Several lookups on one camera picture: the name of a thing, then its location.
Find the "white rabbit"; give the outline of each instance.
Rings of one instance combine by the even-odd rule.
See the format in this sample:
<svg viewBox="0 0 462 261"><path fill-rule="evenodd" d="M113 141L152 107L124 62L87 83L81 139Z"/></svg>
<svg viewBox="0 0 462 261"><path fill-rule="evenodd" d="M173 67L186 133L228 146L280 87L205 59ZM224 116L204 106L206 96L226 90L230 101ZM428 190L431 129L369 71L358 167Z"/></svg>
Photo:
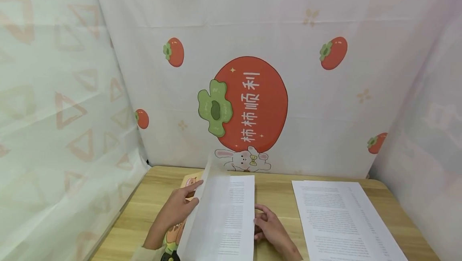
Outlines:
<svg viewBox="0 0 462 261"><path fill-rule="evenodd" d="M271 169L271 164L267 163L268 155L265 153L258 154L253 146L249 146L247 151L233 152L229 150L216 150L217 158L232 158L225 166L231 165L236 170L244 172L257 172L259 170L267 171Z"/></svg>

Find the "bow tie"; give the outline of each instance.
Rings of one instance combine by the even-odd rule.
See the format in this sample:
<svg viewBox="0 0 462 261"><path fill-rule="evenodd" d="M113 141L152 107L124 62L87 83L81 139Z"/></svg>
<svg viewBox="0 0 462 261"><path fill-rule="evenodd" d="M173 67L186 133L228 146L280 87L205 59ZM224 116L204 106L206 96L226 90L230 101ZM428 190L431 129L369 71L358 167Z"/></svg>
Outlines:
<svg viewBox="0 0 462 261"><path fill-rule="evenodd" d="M258 157L255 156L255 155L250 155L250 160L251 160L251 161L250 161L250 165L251 165L251 166L257 166L257 163L255 163L255 160L257 160L257 158L258 158Z"/></svg>

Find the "stack of papers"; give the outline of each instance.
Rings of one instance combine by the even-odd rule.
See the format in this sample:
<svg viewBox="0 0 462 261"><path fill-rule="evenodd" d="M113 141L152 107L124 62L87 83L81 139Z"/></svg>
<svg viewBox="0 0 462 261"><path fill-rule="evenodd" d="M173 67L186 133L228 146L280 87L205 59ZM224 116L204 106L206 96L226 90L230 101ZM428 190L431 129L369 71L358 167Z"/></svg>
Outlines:
<svg viewBox="0 0 462 261"><path fill-rule="evenodd" d="M407 261L357 182L292 181L312 261Z"/></svg>
<svg viewBox="0 0 462 261"><path fill-rule="evenodd" d="M209 158L203 172L185 176L204 180L194 197L199 204L186 219L177 254L182 261L252 261L255 177L229 176Z"/></svg>

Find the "white curtain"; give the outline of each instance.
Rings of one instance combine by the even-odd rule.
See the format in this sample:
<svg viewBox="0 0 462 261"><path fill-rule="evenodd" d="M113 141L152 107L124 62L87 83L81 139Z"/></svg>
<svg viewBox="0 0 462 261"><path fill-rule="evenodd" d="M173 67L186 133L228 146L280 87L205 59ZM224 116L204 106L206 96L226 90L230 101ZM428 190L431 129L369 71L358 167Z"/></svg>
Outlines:
<svg viewBox="0 0 462 261"><path fill-rule="evenodd" d="M0 260L81 261L146 172L98 0L0 0Z"/></svg>
<svg viewBox="0 0 462 261"><path fill-rule="evenodd" d="M462 0L451 8L371 176L398 198L442 261L462 260Z"/></svg>
<svg viewBox="0 0 462 261"><path fill-rule="evenodd" d="M442 26L434 1L100 3L151 163L365 177Z"/></svg>

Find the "hand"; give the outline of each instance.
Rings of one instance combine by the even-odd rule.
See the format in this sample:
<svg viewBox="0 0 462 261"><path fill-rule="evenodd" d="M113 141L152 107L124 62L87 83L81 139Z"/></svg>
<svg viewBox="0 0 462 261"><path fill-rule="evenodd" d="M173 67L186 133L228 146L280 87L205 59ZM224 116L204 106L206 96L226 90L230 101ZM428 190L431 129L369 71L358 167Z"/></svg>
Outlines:
<svg viewBox="0 0 462 261"><path fill-rule="evenodd" d="M144 248L159 249L162 246L167 230L181 223L189 216L197 204L199 204L199 200L198 198L193 198L191 201L188 201L186 198L192 197L195 189L203 182L203 180L200 180L188 187L173 190L151 225L143 244Z"/></svg>
<svg viewBox="0 0 462 261"><path fill-rule="evenodd" d="M303 257L292 242L279 218L267 206L255 204L255 237L257 241L267 239L286 261L301 261Z"/></svg>

